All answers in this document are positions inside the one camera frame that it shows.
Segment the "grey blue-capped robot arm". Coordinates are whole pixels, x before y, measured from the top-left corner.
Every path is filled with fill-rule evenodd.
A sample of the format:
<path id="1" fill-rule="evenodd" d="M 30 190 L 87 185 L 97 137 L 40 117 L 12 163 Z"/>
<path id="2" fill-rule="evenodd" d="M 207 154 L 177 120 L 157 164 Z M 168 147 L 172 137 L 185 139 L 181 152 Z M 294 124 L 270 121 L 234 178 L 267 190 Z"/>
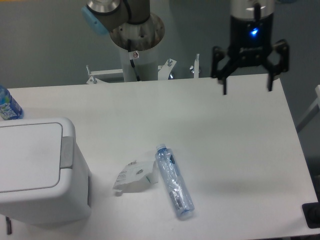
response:
<path id="1" fill-rule="evenodd" d="M 290 67 L 286 40 L 271 42 L 275 3 L 272 0 L 233 0 L 230 3 L 230 42 L 226 49 L 212 49 L 210 76 L 223 87 L 239 68 L 263 66 L 267 89 L 276 76 Z M 122 52 L 126 82 L 158 80 L 158 64 L 152 50 L 165 35 L 163 21 L 150 10 L 148 0 L 89 0 L 81 9 L 97 34 L 110 35 Z"/>

